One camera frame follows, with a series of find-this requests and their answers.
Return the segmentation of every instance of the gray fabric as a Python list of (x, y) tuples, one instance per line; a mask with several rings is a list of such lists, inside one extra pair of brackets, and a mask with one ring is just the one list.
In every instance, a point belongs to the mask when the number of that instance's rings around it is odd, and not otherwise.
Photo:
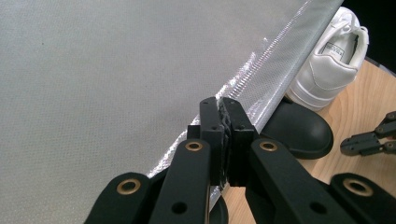
[(262, 126), (339, 5), (2, 1), (0, 223), (83, 222), (113, 177), (157, 166), (255, 50), (239, 100), (265, 105)]

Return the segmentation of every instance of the metal grommet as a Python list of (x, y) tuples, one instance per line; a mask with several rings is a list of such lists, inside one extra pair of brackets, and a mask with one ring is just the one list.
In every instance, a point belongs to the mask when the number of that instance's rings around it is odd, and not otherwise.
[[(126, 189), (125, 185), (129, 184), (129, 183), (134, 184), (134, 186), (132, 188)], [(133, 193), (137, 192), (140, 189), (140, 186), (141, 186), (141, 184), (140, 184), (139, 180), (137, 180), (137, 179), (126, 179), (126, 180), (120, 182), (117, 185), (117, 192), (119, 194), (122, 194), (122, 195), (133, 194)]]
[(266, 151), (275, 151), (275, 150), (277, 150), (277, 145), (275, 145), (272, 142), (261, 142), (260, 148), (264, 149)]
[(189, 151), (199, 151), (203, 148), (204, 146), (199, 143), (199, 142), (189, 142), (186, 144), (186, 149)]
[(346, 189), (354, 194), (363, 197), (370, 197), (373, 195), (373, 189), (360, 180), (347, 178), (343, 181), (343, 184)]

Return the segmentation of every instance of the wooden surface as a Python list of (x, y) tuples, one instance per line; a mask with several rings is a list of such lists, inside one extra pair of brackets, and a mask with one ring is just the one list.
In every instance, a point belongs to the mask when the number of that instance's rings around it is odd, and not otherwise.
[[(325, 157), (299, 160), (315, 178), (329, 183), (340, 173), (365, 176), (396, 197), (396, 155), (348, 157), (340, 152), (341, 142), (353, 134), (371, 132), (388, 112), (396, 110), (396, 78), (371, 63), (364, 62), (356, 80), (318, 113), (332, 127), (334, 145)], [(230, 223), (255, 223), (245, 199), (244, 188), (229, 188), (223, 193)]]

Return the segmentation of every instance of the white sneaker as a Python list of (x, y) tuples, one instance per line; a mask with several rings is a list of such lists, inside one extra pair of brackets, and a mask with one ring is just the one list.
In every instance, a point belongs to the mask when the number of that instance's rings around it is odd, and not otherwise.
[(355, 14), (340, 7), (287, 90), (299, 105), (318, 111), (352, 82), (366, 55), (369, 36)]

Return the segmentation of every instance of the sneaker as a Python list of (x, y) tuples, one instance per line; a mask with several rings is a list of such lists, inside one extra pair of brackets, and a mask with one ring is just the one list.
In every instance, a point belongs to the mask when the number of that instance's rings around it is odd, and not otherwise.
[(328, 105), (355, 80), (368, 44), (367, 29), (351, 10), (340, 7), (290, 83), (287, 96), (313, 111)]

